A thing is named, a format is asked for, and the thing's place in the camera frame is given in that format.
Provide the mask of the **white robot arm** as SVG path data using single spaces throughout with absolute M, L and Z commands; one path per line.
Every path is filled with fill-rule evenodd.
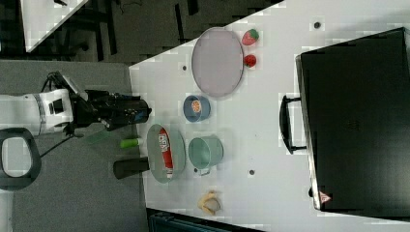
M 148 121 L 152 109 L 141 97 L 87 90 L 1 97 L 1 128 L 25 128 L 33 135 L 63 132 L 101 123 L 107 131 Z

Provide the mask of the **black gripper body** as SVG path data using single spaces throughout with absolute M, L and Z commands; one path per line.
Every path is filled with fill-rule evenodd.
M 79 94 L 70 94 L 73 120 L 66 125 L 66 131 L 87 128 L 94 123 L 102 123 L 107 131 L 114 131 L 146 123 L 152 112 L 140 96 L 100 90 L 86 90 L 86 94 L 87 100 Z

